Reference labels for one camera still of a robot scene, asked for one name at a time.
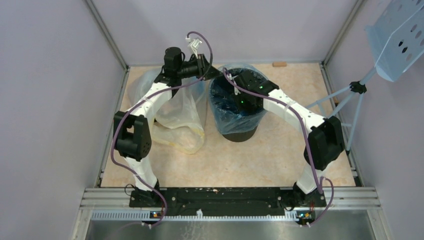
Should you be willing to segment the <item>large translucent yellowish trash bag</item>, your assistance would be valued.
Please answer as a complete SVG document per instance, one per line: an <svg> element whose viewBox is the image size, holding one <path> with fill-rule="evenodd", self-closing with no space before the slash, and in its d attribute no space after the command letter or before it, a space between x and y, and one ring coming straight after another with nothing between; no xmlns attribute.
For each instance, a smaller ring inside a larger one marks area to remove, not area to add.
<svg viewBox="0 0 424 240"><path fill-rule="evenodd" d="M125 88L129 106L135 105L151 88L161 68L134 67ZM152 140L176 150L195 154L205 142L207 118L207 83L181 88L155 115Z"/></svg>

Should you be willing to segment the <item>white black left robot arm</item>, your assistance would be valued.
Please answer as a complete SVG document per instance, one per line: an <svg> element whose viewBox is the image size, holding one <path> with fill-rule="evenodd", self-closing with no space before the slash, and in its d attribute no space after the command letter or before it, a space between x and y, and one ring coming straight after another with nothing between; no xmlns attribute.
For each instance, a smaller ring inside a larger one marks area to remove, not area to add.
<svg viewBox="0 0 424 240"><path fill-rule="evenodd" d="M180 48L167 48L164 64L146 94L130 109L114 114L110 151L118 152L126 164L115 159L112 162L133 174L135 189L142 192L141 200L149 207L156 206L161 198L158 178L149 160L155 116L180 90L218 76L213 59L212 56L206 58L202 53L193 53L189 59L185 59Z"/></svg>

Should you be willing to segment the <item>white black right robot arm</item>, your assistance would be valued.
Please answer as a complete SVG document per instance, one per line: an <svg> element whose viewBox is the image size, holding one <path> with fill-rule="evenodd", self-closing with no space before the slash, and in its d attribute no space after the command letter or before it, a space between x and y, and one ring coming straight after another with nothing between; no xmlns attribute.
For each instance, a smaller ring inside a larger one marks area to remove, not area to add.
<svg viewBox="0 0 424 240"><path fill-rule="evenodd" d="M326 168L345 151L342 123L336 116L316 114L284 93L274 82L261 80L249 71L232 76L223 71L233 85L235 101L240 107L259 107L275 114L298 130L305 141L303 156L308 163L295 182L293 200L307 206L314 198L313 191L323 191Z"/></svg>

